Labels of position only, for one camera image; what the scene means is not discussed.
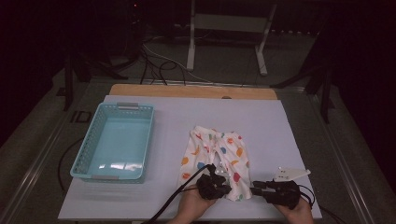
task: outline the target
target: basket handle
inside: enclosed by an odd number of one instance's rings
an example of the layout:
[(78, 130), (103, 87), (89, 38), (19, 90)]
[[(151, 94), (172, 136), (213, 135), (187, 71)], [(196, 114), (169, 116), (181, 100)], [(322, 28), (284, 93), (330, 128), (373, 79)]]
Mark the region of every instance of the basket handle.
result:
[(92, 175), (91, 179), (99, 179), (99, 180), (118, 180), (120, 179), (117, 175)]
[(138, 103), (123, 103), (117, 102), (117, 106), (120, 110), (138, 110), (139, 104)]

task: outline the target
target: hand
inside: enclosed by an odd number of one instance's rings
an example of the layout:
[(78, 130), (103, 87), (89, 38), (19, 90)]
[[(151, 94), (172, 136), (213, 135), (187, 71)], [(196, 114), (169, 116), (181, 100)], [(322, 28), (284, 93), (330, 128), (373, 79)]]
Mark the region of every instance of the hand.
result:
[(206, 200), (201, 197), (196, 185), (191, 185), (183, 192), (178, 204), (177, 215), (168, 224), (187, 224), (201, 217), (206, 209), (212, 206), (216, 200)]
[(274, 204), (274, 207), (282, 213), (283, 216), (288, 220), (290, 224), (313, 224), (314, 219), (312, 217), (311, 206), (309, 203), (300, 198), (297, 206), (290, 210), (287, 206)]

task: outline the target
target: light blue plastic basket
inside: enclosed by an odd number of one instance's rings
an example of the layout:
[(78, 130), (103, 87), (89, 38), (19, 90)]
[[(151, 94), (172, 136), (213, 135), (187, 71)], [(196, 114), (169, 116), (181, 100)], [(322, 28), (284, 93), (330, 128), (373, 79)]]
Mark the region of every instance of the light blue plastic basket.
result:
[(154, 106), (101, 103), (70, 175), (84, 181), (143, 183)]

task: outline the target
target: wooden edge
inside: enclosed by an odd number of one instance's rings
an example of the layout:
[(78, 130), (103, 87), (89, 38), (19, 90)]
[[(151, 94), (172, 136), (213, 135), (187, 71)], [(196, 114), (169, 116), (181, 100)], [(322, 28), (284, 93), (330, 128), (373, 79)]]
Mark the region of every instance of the wooden edge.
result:
[(277, 100), (272, 89), (115, 84), (110, 95)]

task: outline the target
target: white tabletop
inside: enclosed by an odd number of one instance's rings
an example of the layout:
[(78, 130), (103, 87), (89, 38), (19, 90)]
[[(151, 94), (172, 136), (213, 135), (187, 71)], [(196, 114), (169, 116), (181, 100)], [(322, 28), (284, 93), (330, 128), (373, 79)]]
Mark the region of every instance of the white tabletop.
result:
[[(150, 219), (177, 189), (180, 162), (190, 130), (195, 126), (239, 133), (247, 147), (251, 181), (272, 180), (280, 166), (305, 169), (280, 101), (107, 96), (105, 102), (133, 102), (155, 106), (146, 180), (143, 184), (106, 184), (74, 178), (59, 219)], [(299, 178), (296, 182), (312, 189), (309, 176)], [(160, 219), (173, 217), (178, 201), (179, 196)], [(314, 218), (321, 218), (317, 204), (312, 212)], [(201, 220), (280, 218), (283, 217), (264, 198), (253, 196), (242, 202), (220, 199), (206, 211)]]

